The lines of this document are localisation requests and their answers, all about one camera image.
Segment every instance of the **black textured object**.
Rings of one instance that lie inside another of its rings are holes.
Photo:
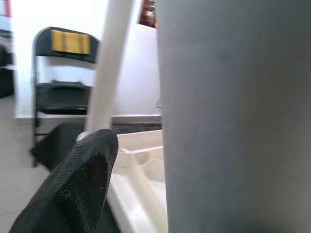
[[[99,130],[78,141],[47,177],[10,233],[92,233],[106,198],[118,138]]]

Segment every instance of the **white wall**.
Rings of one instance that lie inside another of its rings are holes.
[[[36,33],[45,27],[56,26],[89,33],[100,39],[104,5],[103,0],[12,0],[12,31],[17,62],[16,117],[31,117],[32,114],[31,54]],[[133,21],[137,20],[139,5],[137,0]],[[148,41],[149,44],[138,43],[141,41]],[[40,58],[39,68],[42,81],[57,78],[81,80],[91,85],[94,75],[93,65],[62,58]],[[159,114],[156,108],[160,91],[155,30],[133,26],[120,75],[115,115]]]

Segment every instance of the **white plastic tray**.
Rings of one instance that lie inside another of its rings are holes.
[[[168,232],[162,130],[118,135],[108,201],[123,233]]]

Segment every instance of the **gray floor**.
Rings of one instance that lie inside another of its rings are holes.
[[[0,232],[7,233],[15,218],[40,187],[47,170],[32,168],[29,121],[16,121],[14,97],[0,99]]]

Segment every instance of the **red object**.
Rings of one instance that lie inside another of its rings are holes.
[[[4,0],[4,7],[5,7],[5,16],[11,17],[10,0]]]

